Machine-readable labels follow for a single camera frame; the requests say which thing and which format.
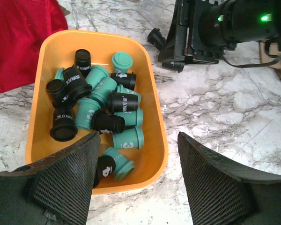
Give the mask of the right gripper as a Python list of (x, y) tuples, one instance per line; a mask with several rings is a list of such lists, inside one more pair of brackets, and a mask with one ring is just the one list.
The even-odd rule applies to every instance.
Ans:
[(218, 63), (225, 50), (253, 41), (265, 42), (272, 63), (280, 60), (270, 45), (281, 52), (281, 0), (177, 0), (173, 20), (158, 62)]

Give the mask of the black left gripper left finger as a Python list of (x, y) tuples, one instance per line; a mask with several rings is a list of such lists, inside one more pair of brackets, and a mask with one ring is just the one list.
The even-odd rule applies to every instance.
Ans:
[(14, 171), (0, 172), (0, 225), (86, 224), (100, 150), (91, 132), (70, 146)]

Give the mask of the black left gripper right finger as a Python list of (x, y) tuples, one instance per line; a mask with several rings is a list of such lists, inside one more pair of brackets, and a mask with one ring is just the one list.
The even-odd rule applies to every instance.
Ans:
[(195, 225), (281, 225), (281, 175), (238, 163), (183, 132), (177, 146)]

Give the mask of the red cloth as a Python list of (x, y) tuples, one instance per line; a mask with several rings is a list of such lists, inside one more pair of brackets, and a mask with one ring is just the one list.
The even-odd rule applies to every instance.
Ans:
[(56, 0), (0, 0), (0, 93), (32, 84), (42, 43), (67, 28)]

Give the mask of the orange storage basket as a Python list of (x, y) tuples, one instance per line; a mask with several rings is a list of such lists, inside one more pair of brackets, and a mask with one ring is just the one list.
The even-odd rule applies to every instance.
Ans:
[(25, 152), (26, 163), (43, 159), (73, 143), (58, 142), (50, 137), (54, 108), (45, 87), (54, 78), (58, 68), (73, 65), (74, 54), (78, 49), (88, 50), (91, 62), (110, 72), (113, 71), (113, 54), (128, 53), (133, 59), (131, 71), (137, 75), (135, 89), (142, 96), (140, 107), (144, 111), (144, 146), (141, 149), (121, 150), (126, 158), (134, 162), (134, 170), (122, 182), (117, 182), (112, 177), (103, 179), (92, 193), (108, 194), (150, 185), (160, 177), (167, 165), (166, 131), (149, 53), (139, 42), (123, 35), (63, 30), (45, 39), (40, 48), (35, 78)]

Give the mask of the black coffee capsule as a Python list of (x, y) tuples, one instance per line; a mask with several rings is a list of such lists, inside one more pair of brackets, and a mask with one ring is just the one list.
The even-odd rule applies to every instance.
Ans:
[(88, 84), (76, 67), (68, 67), (63, 71), (63, 77), (68, 87), (69, 96), (74, 101), (88, 96), (92, 91), (92, 86)]
[(83, 77), (86, 78), (91, 68), (90, 52), (85, 49), (78, 49), (74, 56), (74, 66), (81, 72)]
[(158, 50), (162, 50), (166, 39), (162, 36), (159, 28), (153, 28), (147, 36), (147, 41)]
[(69, 96), (67, 85), (63, 80), (53, 79), (46, 85), (46, 91), (52, 100), (54, 108), (73, 108), (75, 101)]
[(107, 99), (107, 108), (111, 113), (126, 113), (137, 111), (138, 96), (126, 93), (110, 92)]
[(130, 90), (135, 89), (137, 75), (134, 73), (111, 73), (111, 78)]
[(125, 120), (121, 116), (98, 111), (91, 119), (91, 128), (100, 134), (119, 134), (124, 131)]
[(178, 73), (183, 71), (184, 66), (185, 66), (185, 63), (183, 61), (169, 61), (169, 62), (162, 63), (162, 67), (164, 69), (176, 71)]
[(77, 132), (71, 110), (65, 107), (56, 108), (53, 112), (50, 136), (56, 141), (66, 142), (74, 139)]

